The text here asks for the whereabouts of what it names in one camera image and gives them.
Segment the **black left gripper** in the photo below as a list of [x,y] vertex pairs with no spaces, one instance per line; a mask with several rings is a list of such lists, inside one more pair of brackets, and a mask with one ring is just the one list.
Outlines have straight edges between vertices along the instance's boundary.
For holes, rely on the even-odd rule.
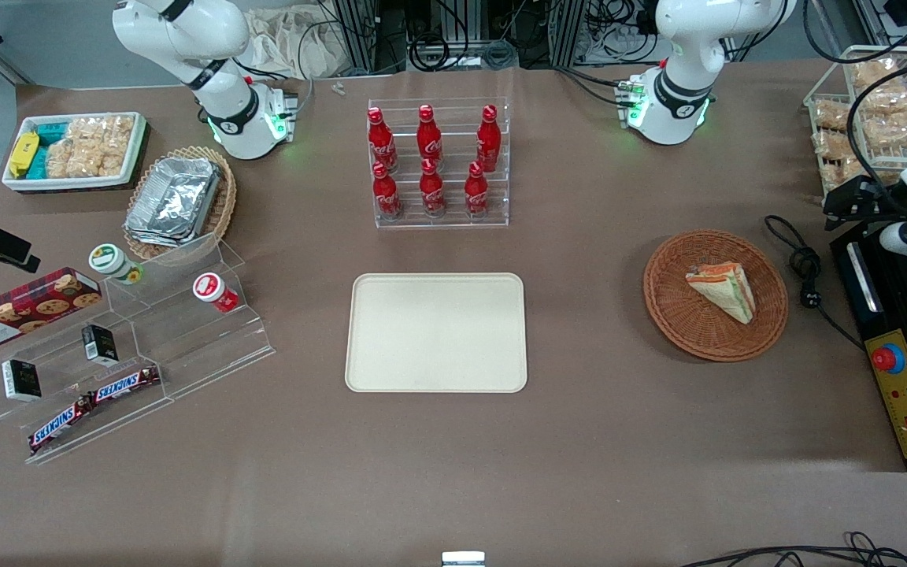
[[824,215],[825,231],[834,231],[868,215],[868,223],[906,222],[907,184],[903,180],[888,184],[870,176],[855,176],[847,182],[847,193],[825,195]]

